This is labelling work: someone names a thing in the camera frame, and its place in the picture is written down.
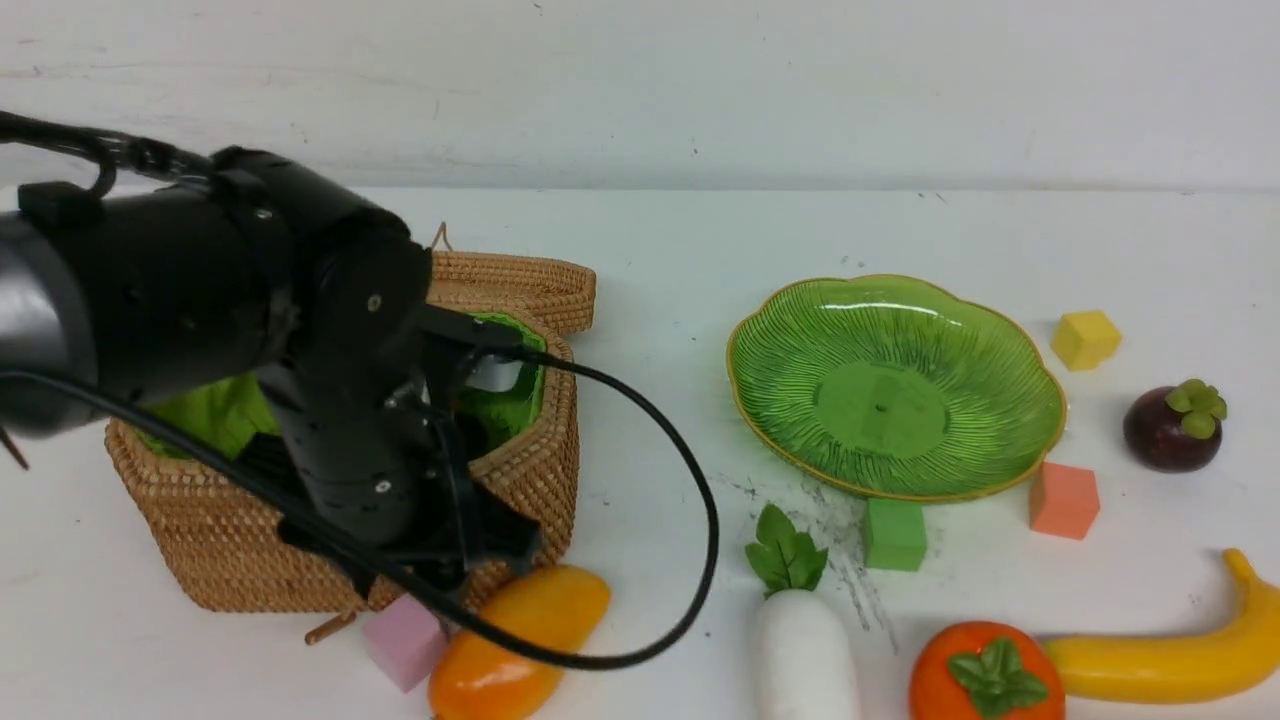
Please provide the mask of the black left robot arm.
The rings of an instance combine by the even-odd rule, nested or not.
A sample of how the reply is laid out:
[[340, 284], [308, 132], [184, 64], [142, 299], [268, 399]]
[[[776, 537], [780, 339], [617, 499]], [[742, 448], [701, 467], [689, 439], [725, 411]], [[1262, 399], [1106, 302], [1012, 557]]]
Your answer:
[[357, 193], [228, 149], [201, 184], [97, 199], [26, 184], [3, 215], [3, 436], [44, 438], [220, 380], [279, 441], [230, 452], [273, 509], [319, 516], [454, 593], [526, 569], [538, 521], [468, 471], [460, 391], [511, 327], [428, 301], [433, 256]]

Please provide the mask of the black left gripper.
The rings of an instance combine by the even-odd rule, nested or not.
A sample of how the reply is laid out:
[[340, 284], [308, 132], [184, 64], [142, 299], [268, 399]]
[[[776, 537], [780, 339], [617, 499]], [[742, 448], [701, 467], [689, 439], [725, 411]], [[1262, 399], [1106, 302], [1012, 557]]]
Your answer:
[[315, 511], [443, 593], [488, 562], [525, 573], [543, 547], [540, 524], [470, 471], [462, 361], [343, 383], [284, 363], [253, 375]]

